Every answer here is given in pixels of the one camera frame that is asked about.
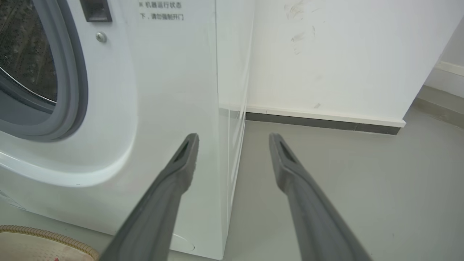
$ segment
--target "white washing machine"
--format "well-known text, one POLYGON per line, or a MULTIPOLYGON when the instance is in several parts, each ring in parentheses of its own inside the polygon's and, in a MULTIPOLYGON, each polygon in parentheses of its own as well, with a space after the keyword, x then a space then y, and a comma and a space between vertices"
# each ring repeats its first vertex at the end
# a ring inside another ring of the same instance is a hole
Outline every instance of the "white washing machine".
POLYGON ((222 259, 253 17, 251 0, 2 1, 0 196, 114 234, 195 132, 171 249, 222 259))

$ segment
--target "laundry basket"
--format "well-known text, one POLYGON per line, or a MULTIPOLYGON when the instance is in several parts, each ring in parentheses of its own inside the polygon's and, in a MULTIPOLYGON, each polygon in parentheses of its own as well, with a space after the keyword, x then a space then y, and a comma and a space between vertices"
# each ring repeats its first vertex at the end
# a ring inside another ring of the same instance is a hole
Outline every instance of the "laundry basket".
POLYGON ((37 228, 0 226, 2 261, 97 261, 98 252, 82 242, 37 228))

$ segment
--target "basket rim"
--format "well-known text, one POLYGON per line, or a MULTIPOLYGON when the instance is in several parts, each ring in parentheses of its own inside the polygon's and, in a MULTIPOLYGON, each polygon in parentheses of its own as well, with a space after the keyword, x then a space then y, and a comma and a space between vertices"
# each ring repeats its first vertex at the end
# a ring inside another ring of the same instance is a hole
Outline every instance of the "basket rim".
POLYGON ((75 240, 70 237, 67 237, 67 236, 64 236, 58 233, 54 233, 51 231, 38 229, 38 228, 31 228, 31 227, 15 226, 15 225, 1 225, 0 233, 3 233, 3 232, 33 235, 33 236, 49 239, 49 240, 64 244, 68 247, 77 249, 81 252, 84 252, 88 254, 89 256, 91 256, 95 261, 98 261, 100 258, 100 254, 93 247, 87 244, 84 244, 78 240, 75 240))

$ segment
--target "baseboard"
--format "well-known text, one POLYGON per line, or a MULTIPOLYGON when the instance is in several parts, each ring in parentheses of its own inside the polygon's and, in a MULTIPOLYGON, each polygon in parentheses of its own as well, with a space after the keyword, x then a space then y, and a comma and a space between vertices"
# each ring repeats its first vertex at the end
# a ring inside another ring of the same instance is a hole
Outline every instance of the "baseboard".
POLYGON ((326 129, 337 129, 337 130, 345 130, 345 131, 350 130, 350 131, 374 132, 374 133, 382 133, 382 134, 390 134, 390 135, 398 134, 399 130, 401 129, 400 127, 310 119, 310 118, 271 115, 271 114, 261 114, 261 113, 253 113, 253 112, 246 113, 246 120, 273 122, 273 123, 290 124, 290 125, 301 125, 301 126, 326 128, 326 129))
POLYGON ((464 66, 452 63, 439 62, 437 65, 435 65, 434 69, 450 72, 459 76, 464 76, 464 66))
POLYGON ((353 116, 353 115, 342 115, 342 114, 326 114, 326 113, 312 113, 305 111, 291 111, 291 110, 282 110, 275 108, 265 108, 260 106, 249 105, 246 108, 247 113, 258 113, 258 114, 267 114, 267 115, 279 115, 279 116, 288 116, 288 117, 297 117, 297 118, 307 118, 307 119, 319 119, 319 120, 328 120, 336 122, 346 122, 346 123, 355 123, 355 124, 368 124, 368 125, 377 125, 377 126, 387 126, 387 127, 397 127, 403 128, 406 125, 406 122, 402 119, 390 119, 390 118, 374 118, 374 117, 364 117, 364 116, 353 116))

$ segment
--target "floor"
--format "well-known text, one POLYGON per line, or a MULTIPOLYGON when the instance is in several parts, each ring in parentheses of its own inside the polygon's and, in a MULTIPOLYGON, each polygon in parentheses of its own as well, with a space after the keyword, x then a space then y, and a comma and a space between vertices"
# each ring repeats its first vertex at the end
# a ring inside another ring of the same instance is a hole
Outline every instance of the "floor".
MULTIPOLYGON (((284 137, 373 260, 464 260, 464 130, 414 109, 405 121, 397 136, 248 121, 224 260, 301 260, 272 172, 271 132, 284 137)), ((12 207, 0 223, 40 224, 100 252, 111 240, 12 207)), ((171 252, 169 260, 209 259, 171 252)))

